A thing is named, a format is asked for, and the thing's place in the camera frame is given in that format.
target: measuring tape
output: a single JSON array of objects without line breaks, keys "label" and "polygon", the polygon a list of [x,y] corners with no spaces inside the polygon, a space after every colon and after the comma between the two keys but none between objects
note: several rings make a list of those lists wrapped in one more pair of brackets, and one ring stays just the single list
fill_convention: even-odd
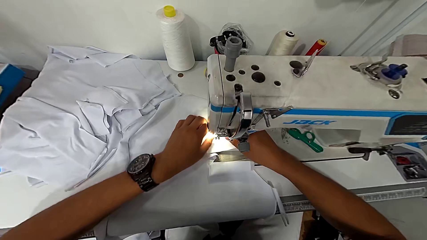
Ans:
[{"label": "measuring tape", "polygon": [[[393,191],[384,191],[384,192],[376,192],[376,193],[363,193],[357,194],[360,198],[362,198],[365,202],[377,202],[391,199],[402,199],[402,198],[410,198],[410,197],[422,197],[426,193],[425,187],[418,188],[410,188],[404,190],[393,190]],[[311,211],[315,210],[315,208],[311,205],[310,201],[295,201],[295,202],[285,202],[283,204],[285,208],[285,212],[287,213],[296,213],[303,211]]]}]

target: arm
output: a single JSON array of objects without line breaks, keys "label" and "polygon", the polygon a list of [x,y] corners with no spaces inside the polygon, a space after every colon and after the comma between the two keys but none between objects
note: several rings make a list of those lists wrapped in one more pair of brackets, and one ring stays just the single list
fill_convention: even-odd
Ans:
[{"label": "arm", "polygon": [[248,142],[246,157],[289,179],[331,225],[352,239],[405,239],[361,198],[277,147],[266,131],[250,134]]},{"label": "arm", "polygon": [[[165,149],[155,155],[153,180],[162,183],[201,159],[212,143],[212,139],[202,143],[207,132],[202,117],[190,115],[180,120]],[[38,213],[1,240],[76,239],[142,192],[128,173],[120,173]]]}]

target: black watch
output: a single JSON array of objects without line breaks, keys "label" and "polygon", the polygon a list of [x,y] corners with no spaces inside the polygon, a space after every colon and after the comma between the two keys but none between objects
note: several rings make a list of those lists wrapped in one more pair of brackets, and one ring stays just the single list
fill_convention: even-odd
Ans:
[{"label": "black watch", "polygon": [[132,160],[127,168],[128,174],[144,192],[148,192],[158,185],[151,177],[155,161],[156,158],[153,154],[141,154]]}]

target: jacx logo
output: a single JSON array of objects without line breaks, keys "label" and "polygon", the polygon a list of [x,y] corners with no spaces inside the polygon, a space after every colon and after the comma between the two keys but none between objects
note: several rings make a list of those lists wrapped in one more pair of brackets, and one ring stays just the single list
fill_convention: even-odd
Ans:
[{"label": "jacx logo", "polygon": [[307,124],[307,125],[329,125],[330,123],[333,123],[336,121],[329,121],[329,120],[293,120],[289,123],[283,123],[283,124]]}]

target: hand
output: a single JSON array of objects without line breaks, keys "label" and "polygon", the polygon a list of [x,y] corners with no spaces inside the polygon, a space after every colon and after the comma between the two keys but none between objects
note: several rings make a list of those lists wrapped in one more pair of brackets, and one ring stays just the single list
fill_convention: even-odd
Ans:
[{"label": "hand", "polygon": [[151,177],[155,183],[162,183],[200,160],[212,144],[213,138],[203,137],[208,132],[203,117],[189,115],[179,120],[164,150],[155,155]]},{"label": "hand", "polygon": [[[243,155],[274,171],[279,167],[283,157],[293,158],[289,153],[279,148],[265,130],[251,133],[248,142],[250,151],[244,152]],[[239,141],[234,139],[231,143],[237,147]]]}]

